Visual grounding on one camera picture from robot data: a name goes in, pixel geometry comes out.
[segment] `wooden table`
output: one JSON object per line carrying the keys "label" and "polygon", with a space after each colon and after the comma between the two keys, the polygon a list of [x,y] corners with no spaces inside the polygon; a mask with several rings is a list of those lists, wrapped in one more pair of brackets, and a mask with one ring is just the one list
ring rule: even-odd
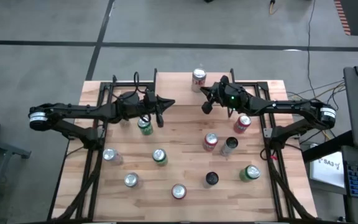
{"label": "wooden table", "polygon": [[[211,86],[222,75],[231,77],[228,73],[208,73],[206,86]],[[287,100],[282,80],[266,82],[271,99]],[[99,84],[97,81],[84,82],[81,105],[96,105]],[[106,147],[117,149],[123,155],[124,163],[113,166],[103,161],[94,221],[277,220],[269,170],[267,163],[259,157],[259,152],[264,148],[259,117],[252,117],[252,124],[244,134],[236,134],[232,127],[238,114],[234,113],[228,118],[227,109],[218,105],[214,106],[211,114],[204,114],[201,105],[205,96],[192,92],[190,85],[191,73],[157,74],[156,93],[163,98],[175,99],[176,103],[164,112],[163,128],[157,127],[152,116],[154,133],[151,136],[141,135],[137,119],[130,120],[128,127],[109,124]],[[128,90],[133,88],[116,88],[114,94]],[[254,94],[251,88],[247,91]],[[277,125],[282,126],[293,122],[290,114],[276,114],[275,119]],[[75,124],[90,127],[92,120],[77,119]],[[212,153],[202,147],[207,133],[219,136],[218,145]],[[238,138],[239,146],[229,157],[220,156],[219,148],[229,136]],[[295,140],[289,140],[288,143],[297,145]],[[72,141],[68,152],[80,146],[80,141]],[[165,167],[157,166],[152,159],[152,152],[157,148],[167,152],[168,165]],[[316,216],[301,152],[291,147],[286,147],[282,152],[292,192],[307,211]],[[67,157],[52,217],[59,216],[78,193],[85,160],[86,149]],[[252,182],[241,182],[239,171],[249,164],[256,165],[262,175]],[[218,173],[219,183],[211,189],[204,189],[202,181],[209,171]],[[140,176],[142,188],[136,190],[124,185],[124,176],[130,172]],[[177,183],[187,187],[183,200],[175,200],[171,195],[171,188]],[[280,199],[283,212],[287,214],[281,191]],[[87,204],[86,200],[84,216],[88,211]]]}

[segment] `green soda can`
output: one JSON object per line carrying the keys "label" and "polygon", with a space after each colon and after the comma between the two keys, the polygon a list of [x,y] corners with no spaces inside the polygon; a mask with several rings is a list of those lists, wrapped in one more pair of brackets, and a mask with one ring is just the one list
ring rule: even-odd
{"label": "green soda can", "polygon": [[142,119],[139,119],[137,122],[138,127],[140,128],[140,131],[142,131],[143,135],[151,135],[153,134],[153,126],[150,122],[145,122]]}
{"label": "green soda can", "polygon": [[249,165],[240,171],[240,179],[243,182],[258,179],[260,177],[260,170],[254,165]]}
{"label": "green soda can", "polygon": [[156,149],[153,152],[153,160],[158,166],[165,166],[168,163],[167,153],[163,149]]}

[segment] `gray floor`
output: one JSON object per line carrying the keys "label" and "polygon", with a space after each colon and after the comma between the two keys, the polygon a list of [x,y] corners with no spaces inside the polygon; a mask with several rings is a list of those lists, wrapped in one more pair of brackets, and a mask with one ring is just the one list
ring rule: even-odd
{"label": "gray floor", "polygon": [[[278,11],[269,16],[268,0],[116,0],[104,41],[306,46],[312,3],[277,1]],[[0,0],[0,40],[96,42],[107,5],[108,0]],[[358,37],[344,34],[333,0],[317,0],[311,29],[312,46],[358,47]],[[46,219],[67,140],[53,131],[31,130],[28,109],[77,103],[93,49],[0,45],[0,139],[33,152],[28,161],[14,158],[9,164],[0,191],[0,223]],[[358,65],[358,52],[310,54],[314,87],[340,80],[345,66]],[[155,67],[163,72],[233,68],[237,79],[280,79],[294,92],[310,88],[307,53],[279,50],[103,47],[93,79],[115,74],[130,80],[138,71],[140,79],[150,80]],[[341,134],[350,129],[349,113],[345,94],[336,100],[340,110],[333,131]],[[340,195],[313,190],[313,197],[319,217],[344,215]]]}

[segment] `desk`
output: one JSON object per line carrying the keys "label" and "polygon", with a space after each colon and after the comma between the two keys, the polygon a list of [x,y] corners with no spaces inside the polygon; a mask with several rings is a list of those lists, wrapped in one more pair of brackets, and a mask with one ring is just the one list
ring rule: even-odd
{"label": "desk", "polygon": [[[222,75],[231,77],[228,73],[208,73],[206,86],[217,82]],[[287,99],[282,80],[266,82],[272,99]],[[99,84],[96,81],[84,83],[81,105],[96,105]],[[108,126],[106,147],[117,149],[123,155],[124,163],[112,166],[103,161],[94,221],[277,220],[267,163],[259,157],[259,152],[264,148],[259,117],[252,118],[252,124],[245,134],[236,134],[232,126],[238,115],[233,114],[228,118],[227,109],[218,105],[214,106],[211,114],[204,114],[201,105],[205,96],[192,92],[190,85],[191,73],[157,74],[156,94],[175,99],[176,103],[164,112],[163,128],[157,127],[155,117],[152,116],[153,135],[141,135],[136,125],[137,119],[130,120],[131,125],[128,127],[118,124]],[[133,88],[115,88],[114,94],[119,95],[128,90]],[[277,125],[282,126],[293,122],[290,114],[277,114],[275,120]],[[84,128],[92,126],[92,122],[75,120],[75,124]],[[219,136],[217,148],[212,153],[206,152],[201,146],[207,133]],[[239,146],[226,158],[220,156],[218,151],[223,140],[229,136],[237,137]],[[297,144],[295,140],[289,140],[288,143]],[[81,145],[79,140],[72,141],[68,152]],[[168,165],[165,167],[158,167],[151,158],[153,150],[157,148],[164,148],[167,152]],[[282,153],[291,190],[307,211],[316,216],[301,152],[286,147]],[[62,214],[78,193],[85,160],[86,149],[71,154],[66,159],[52,217]],[[256,165],[262,171],[262,176],[255,181],[243,183],[239,180],[239,171],[249,164]],[[206,190],[202,187],[202,180],[211,170],[218,173],[219,183]],[[136,172],[140,176],[143,181],[141,189],[129,189],[124,185],[124,176],[129,172]],[[171,195],[171,188],[177,183],[187,187],[188,192],[183,200],[175,200]],[[282,192],[280,198],[286,214]],[[85,203],[83,216],[87,212]]]}

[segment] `red soda can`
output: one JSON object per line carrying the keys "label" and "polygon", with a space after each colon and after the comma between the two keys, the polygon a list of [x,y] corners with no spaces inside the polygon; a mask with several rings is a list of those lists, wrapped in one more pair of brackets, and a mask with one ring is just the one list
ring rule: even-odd
{"label": "red soda can", "polygon": [[211,152],[214,150],[218,143],[218,136],[214,133],[208,133],[204,138],[204,149],[205,151]]}
{"label": "red soda can", "polygon": [[234,131],[239,134],[244,133],[250,125],[251,119],[247,115],[241,115],[234,123]]}

